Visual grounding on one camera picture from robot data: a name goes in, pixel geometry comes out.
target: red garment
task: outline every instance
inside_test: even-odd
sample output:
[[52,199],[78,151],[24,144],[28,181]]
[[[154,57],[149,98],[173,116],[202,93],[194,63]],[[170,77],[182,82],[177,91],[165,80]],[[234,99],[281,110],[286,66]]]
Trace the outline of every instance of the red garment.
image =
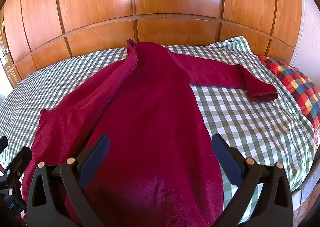
[[[126,60],[41,112],[23,197],[40,161],[60,164],[106,134],[110,151],[84,188],[106,225],[209,226],[223,210],[222,177],[189,84],[247,89],[256,102],[275,100],[276,89],[240,65],[127,43]],[[77,221],[69,200],[66,206]]]

